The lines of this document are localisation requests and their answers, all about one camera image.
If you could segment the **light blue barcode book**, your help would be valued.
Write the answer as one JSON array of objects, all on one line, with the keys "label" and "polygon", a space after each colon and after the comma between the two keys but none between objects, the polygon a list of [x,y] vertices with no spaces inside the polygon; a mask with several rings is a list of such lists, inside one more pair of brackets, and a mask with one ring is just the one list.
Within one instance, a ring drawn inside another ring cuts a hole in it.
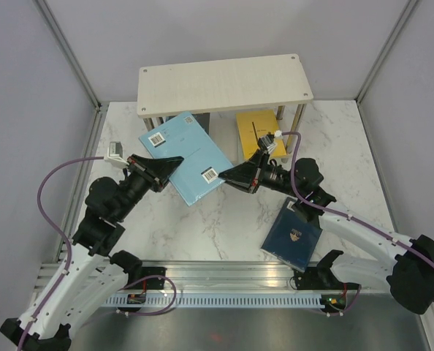
[{"label": "light blue barcode book", "polygon": [[223,184],[218,175],[232,163],[190,112],[184,112],[139,136],[154,159],[183,157],[170,177],[185,203],[195,204]]}]

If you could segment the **yellow file folder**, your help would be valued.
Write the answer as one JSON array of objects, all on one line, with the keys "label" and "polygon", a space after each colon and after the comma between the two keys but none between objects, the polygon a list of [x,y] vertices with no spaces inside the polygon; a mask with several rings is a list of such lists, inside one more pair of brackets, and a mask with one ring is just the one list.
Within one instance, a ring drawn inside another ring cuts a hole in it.
[{"label": "yellow file folder", "polygon": [[258,149],[258,139],[276,130],[279,125],[272,110],[256,110],[236,114],[243,158],[249,160]]}]

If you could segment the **navy blue crest book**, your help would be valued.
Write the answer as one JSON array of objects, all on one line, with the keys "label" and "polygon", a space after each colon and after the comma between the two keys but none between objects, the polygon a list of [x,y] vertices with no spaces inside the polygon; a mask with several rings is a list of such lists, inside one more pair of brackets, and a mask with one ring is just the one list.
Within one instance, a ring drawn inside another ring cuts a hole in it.
[{"label": "navy blue crest book", "polygon": [[319,221],[307,220],[287,197],[260,249],[300,273],[311,261],[321,236]]}]

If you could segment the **black Moon and Sixpence book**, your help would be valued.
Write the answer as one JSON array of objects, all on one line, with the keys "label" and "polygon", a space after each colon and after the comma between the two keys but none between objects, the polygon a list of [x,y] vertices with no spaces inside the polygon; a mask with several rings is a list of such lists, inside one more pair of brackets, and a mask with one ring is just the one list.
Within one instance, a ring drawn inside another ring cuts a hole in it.
[{"label": "black Moon and Sixpence book", "polygon": [[210,113],[199,113],[194,115],[199,125],[209,134],[210,130]]}]

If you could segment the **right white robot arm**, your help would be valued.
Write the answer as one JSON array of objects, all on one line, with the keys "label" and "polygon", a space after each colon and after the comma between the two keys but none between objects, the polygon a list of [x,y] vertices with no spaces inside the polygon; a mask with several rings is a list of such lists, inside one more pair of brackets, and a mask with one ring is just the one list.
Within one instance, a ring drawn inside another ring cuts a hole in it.
[{"label": "right white robot arm", "polygon": [[316,271],[322,286],[345,282],[382,290],[414,314],[424,314],[434,303],[434,240],[385,230],[347,209],[321,188],[324,177],[314,159],[298,159],[285,170],[258,150],[218,176],[249,194],[265,187],[294,197],[295,213],[307,228],[333,233],[371,256],[357,259],[331,250]]}]

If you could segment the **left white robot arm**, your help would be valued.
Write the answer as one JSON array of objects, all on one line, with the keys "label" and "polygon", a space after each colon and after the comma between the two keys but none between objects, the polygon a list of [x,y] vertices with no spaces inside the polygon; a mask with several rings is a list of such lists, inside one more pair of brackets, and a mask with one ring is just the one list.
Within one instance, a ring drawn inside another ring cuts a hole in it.
[{"label": "left white robot arm", "polygon": [[83,220],[72,239],[62,238],[67,248],[62,264],[31,307],[3,322],[1,333],[18,350],[68,350],[111,295],[145,281],[142,260],[112,250],[125,231],[126,216],[148,191],[163,191],[184,159],[108,154],[102,160],[123,169],[125,177],[101,177],[90,185]]}]

